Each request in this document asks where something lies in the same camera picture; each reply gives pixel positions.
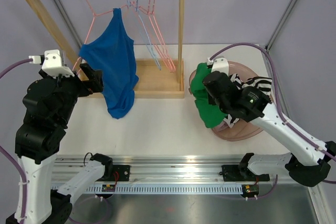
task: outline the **floor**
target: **floor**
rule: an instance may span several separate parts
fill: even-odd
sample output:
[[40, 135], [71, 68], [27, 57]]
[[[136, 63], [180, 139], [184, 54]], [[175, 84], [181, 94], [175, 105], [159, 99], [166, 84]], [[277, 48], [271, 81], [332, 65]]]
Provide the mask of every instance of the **floor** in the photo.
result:
[[[269, 189], [269, 185], [261, 185], [260, 194]], [[84, 195], [77, 201], [71, 217], [83, 223], [101, 224], [318, 223], [308, 190], [300, 185], [278, 185], [272, 195], [258, 201], [223, 197], [240, 198], [217, 195], [115, 195], [106, 204], [93, 196]]]

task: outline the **pink hanger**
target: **pink hanger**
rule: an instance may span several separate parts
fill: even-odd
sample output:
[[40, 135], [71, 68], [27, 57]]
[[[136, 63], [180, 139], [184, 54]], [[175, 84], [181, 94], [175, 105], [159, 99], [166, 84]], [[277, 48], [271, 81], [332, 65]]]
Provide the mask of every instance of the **pink hanger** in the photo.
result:
[[[113, 11], [113, 9], [112, 9], [112, 10], [109, 10], [109, 11], [104, 12], [104, 13], [96, 14], [96, 12], [95, 12], [95, 10], [93, 9], [93, 7], [91, 6], [89, 0], [85, 0], [85, 1], [88, 3], [89, 8], [90, 8], [91, 11], [92, 11], [93, 19], [92, 19], [92, 22], [91, 22], [91, 25], [90, 25], [90, 29], [89, 29], [89, 31], [88, 31], [88, 34], [86, 35], [84, 44], [86, 44], [86, 42], [87, 42], [88, 39], [89, 39], [89, 35], [90, 35], [90, 33], [91, 33], [93, 24], [95, 23], [96, 17], [102, 16], [102, 15], [107, 14], [107, 13], [111, 13], [111, 12]], [[78, 57], [78, 59], [76, 60], [74, 66], [73, 66], [73, 68], [72, 68], [73, 71], [75, 70], [75, 68], [76, 68], [76, 66], [77, 66], [77, 64], [78, 64], [78, 62], [79, 62], [80, 60], [82, 60], [82, 58], [81, 58], [81, 57]]]
[[[149, 20], [151, 22], [151, 25], [152, 25], [152, 27], [154, 29], [154, 32], [156, 34], [156, 37], [159, 40], [159, 43], [161, 45], [161, 49], [162, 50], [160, 50], [160, 48], [158, 47], [158, 45], [154, 44], [155, 49], [157, 50], [158, 54], [162, 58], [164, 64], [167, 66], [167, 68], [169, 69], [169, 71], [170, 72], [175, 72], [176, 71], [175, 64], [174, 64], [174, 62], [172, 61], [171, 57], [168, 54], [168, 48], [167, 48], [167, 46], [166, 46], [166, 44], [164, 42], [163, 36], [161, 34], [160, 28], [159, 28], [158, 23], [157, 23], [156, 18], [155, 18], [155, 13], [154, 13], [155, 0], [153, 0], [153, 6], [152, 6], [152, 12], [151, 13], [150, 13], [150, 4], [151, 4], [151, 0], [149, 0], [149, 2], [148, 2], [148, 9], [147, 10], [144, 9], [143, 7], [139, 7], [139, 9], [141, 10], [141, 12], [145, 13], [148, 16], [148, 18], [149, 18]], [[156, 25], [157, 29], [155, 28], [155, 25], [154, 25], [153, 20], [152, 20], [152, 18], [151, 18], [150, 15], [153, 16], [153, 19], [154, 19], [154, 22], [155, 22], [155, 25]]]

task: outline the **gray wall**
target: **gray wall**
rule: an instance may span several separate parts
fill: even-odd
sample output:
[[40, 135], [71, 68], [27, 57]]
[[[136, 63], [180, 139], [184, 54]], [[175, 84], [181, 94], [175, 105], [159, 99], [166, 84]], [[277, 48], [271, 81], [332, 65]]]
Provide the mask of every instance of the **gray wall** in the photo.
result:
[[[336, 0], [299, 0], [271, 49], [291, 118], [335, 141]], [[336, 180], [332, 163], [329, 179]], [[336, 186], [324, 185], [336, 221]]]
[[[50, 0], [44, 2], [57, 14]], [[28, 55], [43, 54], [46, 49], [57, 48], [54, 40], [24, 0], [0, 0], [0, 6], [0, 71], [12, 63], [28, 58]], [[60, 17], [54, 16], [61, 24]], [[61, 29], [68, 34], [62, 24]], [[21, 126], [25, 113], [22, 98], [29, 84], [39, 79], [39, 69], [40, 66], [26, 64], [11, 71], [0, 81], [0, 144], [12, 155], [15, 133]], [[16, 210], [19, 175], [2, 155], [0, 164], [0, 222], [4, 223], [5, 218]]]
[[[84, 41], [92, 14], [85, 0], [62, 0]], [[185, 44], [249, 41], [266, 44], [290, 0], [185, 0]], [[126, 0], [91, 0], [97, 13], [126, 4]], [[140, 0], [147, 5], [148, 0]], [[157, 0], [156, 16], [165, 40], [177, 43], [178, 0]], [[97, 18], [90, 40], [106, 28], [111, 14]], [[124, 21], [129, 36], [143, 44], [133, 14]]]

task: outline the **black and white striped cloth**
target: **black and white striped cloth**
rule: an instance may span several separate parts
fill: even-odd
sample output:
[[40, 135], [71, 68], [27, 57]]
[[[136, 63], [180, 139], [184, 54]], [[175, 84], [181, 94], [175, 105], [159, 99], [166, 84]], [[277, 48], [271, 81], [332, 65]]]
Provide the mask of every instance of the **black and white striped cloth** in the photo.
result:
[[[238, 89], [243, 89], [247, 86], [256, 87], [260, 91], [262, 91], [266, 95], [270, 95], [271, 88], [272, 88], [272, 78], [267, 77], [253, 77], [247, 79], [246, 82], [242, 82], [239, 75], [237, 73], [234, 73], [229, 76], [231, 79], [231, 82], [233, 82]], [[224, 118], [223, 122], [220, 124], [220, 128], [224, 129], [226, 127], [232, 128], [236, 122], [238, 122], [239, 119], [233, 118], [230, 114], [227, 115], [227, 117]]]

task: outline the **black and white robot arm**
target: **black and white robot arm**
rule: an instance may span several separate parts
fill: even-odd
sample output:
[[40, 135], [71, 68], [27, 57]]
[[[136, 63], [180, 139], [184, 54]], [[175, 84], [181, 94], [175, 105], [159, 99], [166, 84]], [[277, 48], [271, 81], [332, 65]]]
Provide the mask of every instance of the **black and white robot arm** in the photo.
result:
[[[305, 186], [315, 186], [328, 176], [330, 157], [336, 155], [336, 143], [321, 141], [290, 120], [285, 115], [284, 123], [270, 97], [254, 87], [245, 87], [242, 90], [230, 81], [228, 77], [228, 64], [225, 58], [217, 58], [212, 65], [212, 72], [207, 75], [203, 84], [213, 99], [224, 113], [243, 119], [256, 125], [283, 146], [290, 153], [283, 155], [258, 155], [248, 153], [241, 160], [240, 173], [249, 175], [278, 174], [289, 175], [298, 183]], [[287, 123], [315, 143], [315, 148], [294, 132]]]
[[30, 56], [32, 63], [42, 65], [39, 74], [43, 79], [33, 82], [27, 89], [23, 104], [27, 108], [24, 123], [15, 137], [15, 153], [26, 174], [27, 195], [23, 185], [15, 214], [6, 224], [63, 224], [79, 196], [98, 179], [112, 177], [113, 162], [110, 157], [95, 154], [73, 179], [58, 190], [51, 190], [51, 175], [65, 135], [73, 108], [79, 97], [102, 92], [101, 71], [92, 70], [88, 64], [80, 67], [88, 77], [81, 81], [64, 66], [59, 50], [46, 51], [42, 56]]

